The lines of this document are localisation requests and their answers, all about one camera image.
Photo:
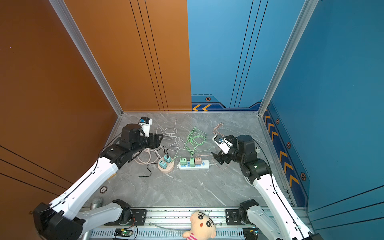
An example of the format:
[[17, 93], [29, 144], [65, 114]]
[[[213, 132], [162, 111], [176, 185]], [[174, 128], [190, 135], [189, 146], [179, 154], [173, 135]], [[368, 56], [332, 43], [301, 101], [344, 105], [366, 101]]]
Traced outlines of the teal charger with black cable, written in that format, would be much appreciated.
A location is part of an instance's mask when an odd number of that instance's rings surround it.
[[172, 158], [168, 155], [164, 156], [164, 161], [167, 162], [168, 164], [172, 162]]

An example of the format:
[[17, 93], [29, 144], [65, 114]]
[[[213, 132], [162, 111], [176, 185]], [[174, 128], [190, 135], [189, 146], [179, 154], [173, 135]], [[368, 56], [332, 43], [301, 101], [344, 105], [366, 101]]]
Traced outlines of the pink charger block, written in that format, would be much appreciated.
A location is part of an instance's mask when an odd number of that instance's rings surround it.
[[201, 157], [196, 157], [195, 158], [195, 164], [196, 165], [201, 165], [202, 164], [202, 158]]

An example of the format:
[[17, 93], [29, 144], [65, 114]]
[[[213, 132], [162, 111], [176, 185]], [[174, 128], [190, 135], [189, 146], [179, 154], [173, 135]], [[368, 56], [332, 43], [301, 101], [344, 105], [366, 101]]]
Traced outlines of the green charger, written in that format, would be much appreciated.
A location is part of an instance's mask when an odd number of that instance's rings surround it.
[[195, 163], [195, 159], [194, 158], [191, 158], [190, 161], [189, 161], [189, 166], [191, 168], [194, 168], [196, 166], [196, 163]]
[[180, 159], [180, 165], [181, 165], [181, 166], [186, 166], [187, 163], [188, 163], [187, 158], [181, 158], [181, 159]]

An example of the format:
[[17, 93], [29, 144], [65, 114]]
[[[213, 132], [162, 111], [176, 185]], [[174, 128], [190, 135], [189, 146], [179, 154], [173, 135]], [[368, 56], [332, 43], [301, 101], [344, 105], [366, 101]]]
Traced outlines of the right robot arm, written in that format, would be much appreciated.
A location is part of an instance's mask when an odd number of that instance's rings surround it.
[[320, 240], [299, 218], [281, 192], [266, 160], [258, 157], [256, 140], [249, 135], [234, 137], [215, 135], [214, 143], [220, 148], [213, 154], [219, 164], [236, 162], [244, 177], [259, 192], [266, 202], [272, 217], [264, 214], [255, 200], [240, 204], [239, 213], [245, 224], [255, 225], [269, 240]]

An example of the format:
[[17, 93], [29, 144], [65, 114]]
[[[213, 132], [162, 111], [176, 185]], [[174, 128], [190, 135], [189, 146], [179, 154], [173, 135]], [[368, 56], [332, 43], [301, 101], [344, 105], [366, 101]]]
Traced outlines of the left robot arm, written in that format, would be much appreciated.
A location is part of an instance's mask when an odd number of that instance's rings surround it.
[[84, 233], [106, 223], [127, 224], [131, 206], [117, 199], [104, 207], [81, 213], [86, 201], [125, 164], [145, 149], [159, 148], [164, 136], [150, 133], [149, 124], [128, 124], [122, 134], [106, 147], [95, 164], [69, 189], [49, 204], [33, 210], [35, 228], [43, 240], [77, 240]]

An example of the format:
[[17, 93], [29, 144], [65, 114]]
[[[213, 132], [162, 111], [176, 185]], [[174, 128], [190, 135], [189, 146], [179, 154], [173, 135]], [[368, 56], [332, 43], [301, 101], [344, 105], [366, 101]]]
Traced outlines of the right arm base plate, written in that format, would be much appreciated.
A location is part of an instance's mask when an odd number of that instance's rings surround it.
[[250, 222], [244, 209], [226, 209], [226, 223], [228, 226], [249, 225]]

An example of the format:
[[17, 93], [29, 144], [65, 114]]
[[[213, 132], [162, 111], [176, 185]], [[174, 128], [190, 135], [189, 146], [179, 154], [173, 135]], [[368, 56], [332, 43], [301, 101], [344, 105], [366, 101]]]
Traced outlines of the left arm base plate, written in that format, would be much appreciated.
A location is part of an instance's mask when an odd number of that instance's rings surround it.
[[145, 209], [131, 209], [129, 212], [125, 212], [115, 222], [109, 222], [105, 226], [144, 226], [147, 216], [147, 210]]

